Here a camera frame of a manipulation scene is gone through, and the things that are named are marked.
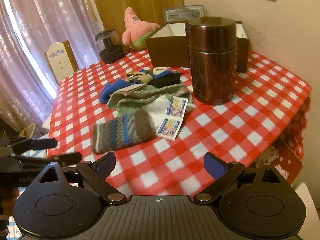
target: wooden chair back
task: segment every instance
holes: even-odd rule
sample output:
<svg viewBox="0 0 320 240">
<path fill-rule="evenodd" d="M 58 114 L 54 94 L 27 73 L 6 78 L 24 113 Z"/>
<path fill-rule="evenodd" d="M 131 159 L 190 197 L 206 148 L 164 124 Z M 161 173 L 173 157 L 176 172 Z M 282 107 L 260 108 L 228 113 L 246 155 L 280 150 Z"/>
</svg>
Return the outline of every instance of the wooden chair back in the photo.
<svg viewBox="0 0 320 240">
<path fill-rule="evenodd" d="M 55 42 L 44 54 L 57 83 L 79 71 L 69 41 Z"/>
</svg>

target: brown metal canister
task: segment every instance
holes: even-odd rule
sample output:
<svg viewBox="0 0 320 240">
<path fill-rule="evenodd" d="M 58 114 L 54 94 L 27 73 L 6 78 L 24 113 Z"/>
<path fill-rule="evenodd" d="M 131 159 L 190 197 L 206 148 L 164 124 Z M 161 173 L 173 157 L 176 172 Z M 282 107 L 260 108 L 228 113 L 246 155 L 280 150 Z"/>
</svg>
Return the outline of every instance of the brown metal canister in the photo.
<svg viewBox="0 0 320 240">
<path fill-rule="evenodd" d="M 202 103 L 231 100 L 236 78 L 236 23 L 222 17 L 201 17 L 186 23 L 193 93 Z"/>
</svg>

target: striped knit sock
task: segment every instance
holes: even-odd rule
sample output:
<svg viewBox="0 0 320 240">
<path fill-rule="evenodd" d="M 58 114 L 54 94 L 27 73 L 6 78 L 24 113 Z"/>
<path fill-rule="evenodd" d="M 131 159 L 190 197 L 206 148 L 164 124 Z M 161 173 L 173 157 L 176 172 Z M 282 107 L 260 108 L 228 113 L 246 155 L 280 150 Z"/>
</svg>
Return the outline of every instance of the striped knit sock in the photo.
<svg viewBox="0 0 320 240">
<path fill-rule="evenodd" d="M 93 127 L 92 151 L 114 151 L 148 141 L 153 136 L 148 113 L 141 109 Z"/>
</svg>

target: pink starfish plush toy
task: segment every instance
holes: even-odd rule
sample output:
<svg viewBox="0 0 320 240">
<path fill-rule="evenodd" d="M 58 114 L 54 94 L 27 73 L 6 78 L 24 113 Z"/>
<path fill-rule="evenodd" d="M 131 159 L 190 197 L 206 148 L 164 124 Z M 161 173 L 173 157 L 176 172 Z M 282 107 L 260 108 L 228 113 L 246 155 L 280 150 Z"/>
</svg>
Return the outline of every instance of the pink starfish plush toy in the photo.
<svg viewBox="0 0 320 240">
<path fill-rule="evenodd" d="M 131 45 L 133 49 L 145 49 L 145 38 L 160 26 L 156 23 L 149 23 L 139 19 L 131 7 L 124 13 L 125 32 L 122 34 L 124 45 Z"/>
</svg>

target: sock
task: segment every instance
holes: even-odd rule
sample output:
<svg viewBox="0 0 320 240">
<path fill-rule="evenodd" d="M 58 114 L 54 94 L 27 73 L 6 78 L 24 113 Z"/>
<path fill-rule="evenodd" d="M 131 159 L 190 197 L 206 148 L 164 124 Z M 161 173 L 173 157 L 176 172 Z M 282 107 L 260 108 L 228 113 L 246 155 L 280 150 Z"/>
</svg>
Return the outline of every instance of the sock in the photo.
<svg viewBox="0 0 320 240">
<path fill-rule="evenodd" d="M 161 72 L 160 74 L 153 76 L 153 79 L 168 77 L 168 76 L 173 76 L 173 75 L 178 75 L 178 74 L 181 75 L 181 73 L 179 73 L 177 71 L 165 70 L 165 71 Z"/>
<path fill-rule="evenodd" d="M 144 84 L 149 84 L 152 80 L 152 76 L 145 74 L 144 72 L 135 71 L 132 73 L 127 73 L 124 80 L 127 82 L 134 82 L 135 80 L 138 80 Z"/>
<path fill-rule="evenodd" d="M 140 109 L 131 114 L 118 116 L 93 127 L 92 151 L 95 154 L 114 151 L 148 141 L 153 130 L 148 113 Z"/>
<path fill-rule="evenodd" d="M 179 75 L 173 75 L 173 76 L 154 79 L 150 82 L 149 85 L 154 86 L 156 88 L 163 88 L 166 86 L 179 84 L 179 83 L 180 83 Z"/>
<path fill-rule="evenodd" d="M 149 74 L 149 75 L 151 75 L 152 77 L 154 76 L 152 69 L 146 70 L 146 69 L 143 69 L 143 68 L 142 68 L 142 69 L 139 70 L 139 72 L 143 72 L 143 73 L 145 73 L 146 75 Z"/>
<path fill-rule="evenodd" d="M 110 95 L 116 92 L 117 90 L 121 88 L 125 88 L 128 86 L 131 86 L 132 84 L 129 82 L 125 82 L 122 79 L 116 80 L 113 84 L 107 83 L 105 87 L 102 89 L 102 92 L 100 93 L 99 96 L 99 101 L 102 104 L 108 103 L 110 99 Z"/>
<path fill-rule="evenodd" d="M 168 70 L 168 68 L 167 67 L 155 67 L 152 70 L 152 72 L 156 76 L 156 75 L 159 75 L 160 73 L 164 72 L 165 70 Z"/>
</svg>

